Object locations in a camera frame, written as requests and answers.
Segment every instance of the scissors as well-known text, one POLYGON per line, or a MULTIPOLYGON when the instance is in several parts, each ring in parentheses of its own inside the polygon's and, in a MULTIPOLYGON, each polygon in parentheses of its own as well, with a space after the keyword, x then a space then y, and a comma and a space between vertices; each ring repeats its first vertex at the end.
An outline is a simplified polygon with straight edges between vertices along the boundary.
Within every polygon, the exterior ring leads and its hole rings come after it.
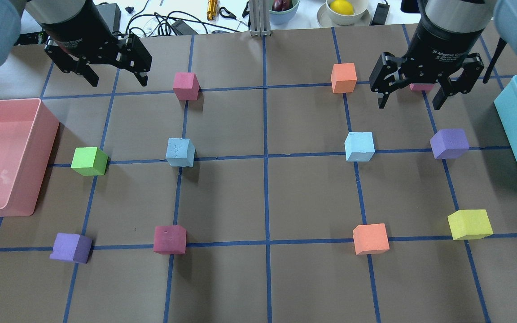
POLYGON ((250 11, 249 11, 249 2, 247 1, 246 2, 246 7, 245 9, 242 11, 242 17, 241 18, 237 18, 232 12, 230 12, 227 8, 225 7, 221 7, 219 8, 219 15, 221 15, 221 17, 225 18, 225 19, 234 19, 236 21, 238 21, 238 26, 236 27, 236 29, 238 30, 238 27, 241 26, 241 23, 242 24, 245 24, 247 26, 250 25, 250 22, 247 23, 244 18, 246 18, 246 16, 248 16, 250 14, 250 11))

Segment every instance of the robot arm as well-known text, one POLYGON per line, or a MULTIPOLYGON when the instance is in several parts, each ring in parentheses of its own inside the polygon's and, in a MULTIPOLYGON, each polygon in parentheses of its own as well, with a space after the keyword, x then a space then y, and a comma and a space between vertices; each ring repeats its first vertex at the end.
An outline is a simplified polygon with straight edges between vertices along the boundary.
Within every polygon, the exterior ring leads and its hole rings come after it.
POLYGON ((0 0, 0 65, 17 40, 23 8, 50 35, 45 52, 64 73, 97 86, 88 64, 111 64, 146 86, 151 55, 136 35, 111 34, 92 0, 0 0))
MULTIPOLYGON (((408 0, 403 8, 412 8, 408 0)), ((422 18, 402 57, 384 52, 371 73, 379 108, 389 94, 411 83, 440 83, 435 110, 449 96, 468 93, 482 73, 478 53, 470 53, 494 13, 496 27, 517 54, 517 0, 415 0, 422 18), (462 70, 457 80, 450 76, 462 70)))

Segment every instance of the pink plastic bin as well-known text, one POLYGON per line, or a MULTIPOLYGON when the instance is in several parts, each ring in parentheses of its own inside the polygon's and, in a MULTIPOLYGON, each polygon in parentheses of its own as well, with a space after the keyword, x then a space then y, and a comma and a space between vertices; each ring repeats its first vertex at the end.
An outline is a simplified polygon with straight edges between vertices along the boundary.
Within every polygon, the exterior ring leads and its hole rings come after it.
POLYGON ((40 99, 0 100, 0 217, 33 214, 58 126, 40 99))

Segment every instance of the green cube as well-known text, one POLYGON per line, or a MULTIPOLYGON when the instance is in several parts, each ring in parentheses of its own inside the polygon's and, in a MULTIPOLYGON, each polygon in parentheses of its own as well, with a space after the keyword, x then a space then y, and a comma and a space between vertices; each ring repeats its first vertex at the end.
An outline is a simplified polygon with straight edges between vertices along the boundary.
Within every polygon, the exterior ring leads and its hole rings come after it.
POLYGON ((482 239, 494 234, 486 210, 459 210, 448 215, 452 239, 482 239))
POLYGON ((105 175, 107 159, 109 156, 97 147, 79 147, 75 149, 71 169, 83 176, 105 175))

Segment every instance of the yellow lemon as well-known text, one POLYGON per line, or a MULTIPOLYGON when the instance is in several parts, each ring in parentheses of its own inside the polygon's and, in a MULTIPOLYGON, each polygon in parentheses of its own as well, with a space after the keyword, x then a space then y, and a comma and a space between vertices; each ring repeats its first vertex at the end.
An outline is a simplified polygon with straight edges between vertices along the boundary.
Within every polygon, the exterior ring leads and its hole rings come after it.
POLYGON ((330 8, 333 10, 333 12, 343 14, 345 16, 351 16, 355 14, 355 9, 353 8, 352 4, 346 0, 334 0, 330 4, 330 8))

